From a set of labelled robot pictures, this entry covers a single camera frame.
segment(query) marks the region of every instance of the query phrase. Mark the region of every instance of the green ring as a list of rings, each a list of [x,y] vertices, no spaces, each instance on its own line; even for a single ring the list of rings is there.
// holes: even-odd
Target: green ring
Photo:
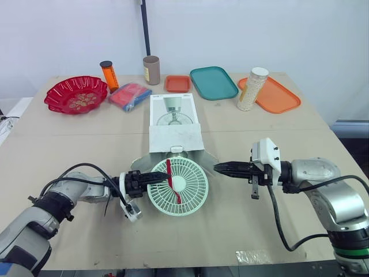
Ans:
[[[337,254],[342,254],[346,256],[369,256],[369,248],[346,250],[346,249],[339,249],[339,248],[334,247],[334,251]]]

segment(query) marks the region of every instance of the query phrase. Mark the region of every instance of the orange tray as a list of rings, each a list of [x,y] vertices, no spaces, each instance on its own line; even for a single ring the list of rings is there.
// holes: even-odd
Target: orange tray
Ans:
[[[168,75],[165,80],[165,89],[168,92],[185,93],[191,88],[189,76]]]
[[[241,90],[246,85],[246,81],[247,78],[238,81],[238,87]],[[256,103],[270,113],[281,114],[299,107],[301,100],[276,80],[268,77],[258,94]]]

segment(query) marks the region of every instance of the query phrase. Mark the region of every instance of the wooden table surface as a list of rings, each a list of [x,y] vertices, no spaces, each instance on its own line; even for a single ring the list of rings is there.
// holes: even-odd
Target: wooden table surface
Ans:
[[[234,81],[243,74],[230,74]],[[285,114],[270,114],[257,105],[239,111],[235,99],[207,101],[195,90],[195,105],[205,149],[221,162],[248,161],[252,143],[270,137],[281,149],[282,160],[324,157],[345,174],[365,178],[359,166],[311,104],[285,73],[272,77],[297,94],[302,105]],[[118,176],[132,161],[148,153],[149,100],[125,113],[104,102],[85,115],[52,113],[43,99],[51,79],[34,97],[15,130],[0,147],[1,218],[3,230],[24,208],[29,195],[66,168],[80,162],[100,166]],[[144,84],[142,76],[119,76],[120,84]],[[163,81],[152,86],[164,93]],[[92,176],[90,169],[81,171]],[[237,265],[236,251],[244,251],[249,264],[293,263],[333,259],[327,238],[314,239],[298,250],[286,251],[275,227],[268,191],[252,200],[244,180],[209,175],[209,195],[196,213],[176,218],[159,212],[145,195],[138,199],[144,217],[135,223],[123,215],[114,199],[104,217],[104,204],[78,203],[75,219],[63,222],[51,240],[52,255],[44,269],[108,269],[145,267],[197,267]],[[349,182],[369,206],[365,191]],[[324,232],[305,195],[276,189],[281,221],[290,244],[309,234]]]

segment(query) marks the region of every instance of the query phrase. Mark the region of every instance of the black pole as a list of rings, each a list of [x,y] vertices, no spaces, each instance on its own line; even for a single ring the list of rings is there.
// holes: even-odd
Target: black pole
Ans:
[[[150,56],[151,52],[150,52],[150,41],[149,41],[148,15],[146,14],[146,0],[142,0],[141,14],[142,14],[142,24],[144,26],[146,55]]]

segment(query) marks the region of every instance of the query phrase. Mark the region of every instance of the red decorative bowl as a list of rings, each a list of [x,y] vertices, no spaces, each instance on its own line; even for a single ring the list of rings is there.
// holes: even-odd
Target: red decorative bowl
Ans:
[[[44,100],[50,111],[64,114],[88,113],[106,98],[108,85],[100,78],[78,76],[57,83]]]

